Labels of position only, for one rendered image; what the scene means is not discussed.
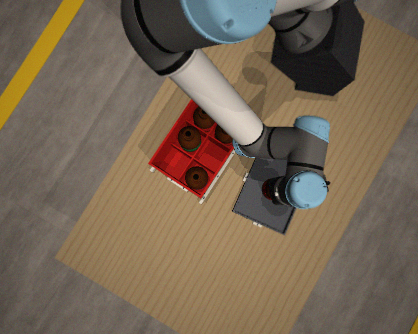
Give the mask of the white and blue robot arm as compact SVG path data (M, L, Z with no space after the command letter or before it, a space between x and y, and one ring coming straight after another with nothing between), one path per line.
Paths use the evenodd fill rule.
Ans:
M327 195L322 177L330 123L305 115L295 119L294 127L266 126L201 48L242 42L269 24L281 47L303 53L328 33L330 7L352 1L121 0L121 20L142 60L159 76L172 75L169 78L232 138L238 155L288 160L279 196L288 206L309 209Z

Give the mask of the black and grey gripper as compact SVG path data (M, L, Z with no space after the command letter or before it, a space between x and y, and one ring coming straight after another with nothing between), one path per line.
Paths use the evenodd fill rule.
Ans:
M282 177L282 178L281 178ZM269 179L268 180L268 185L269 185L269 192L270 192L270 196L271 196L271 198L273 199L272 200L272 202L273 202L273 204L275 204L275 205L285 205L285 206L288 206L287 204L285 204L282 200L281 200L281 198L280 198L280 196L279 196L279 193L278 193L278 187L279 187L279 184L280 184L280 182L281 182L281 180L285 177L285 176L281 176L281 177L275 177L275 178L271 178L271 179ZM329 181L326 181L326 176L323 174L323 179L325 180L325 182L326 182L326 185L327 185L327 192L329 191L329 189L328 189L328 185L330 185L330 182ZM272 182L272 183L271 183ZM270 185L271 184L271 185ZM275 192L275 193L274 193Z

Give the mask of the red divided crate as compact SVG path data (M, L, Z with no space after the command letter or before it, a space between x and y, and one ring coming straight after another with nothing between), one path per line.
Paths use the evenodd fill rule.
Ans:
M202 198L234 147L232 144L226 146L222 142L215 139L214 134L217 126L216 122L209 132L205 132L194 125L193 113L197 107L198 105L191 99L148 164L199 198ZM194 152L185 151L178 142L178 133L185 126L193 126L197 128L201 134L201 145ZM194 166L204 168L208 174L207 185L199 190L190 188L185 181L186 172Z

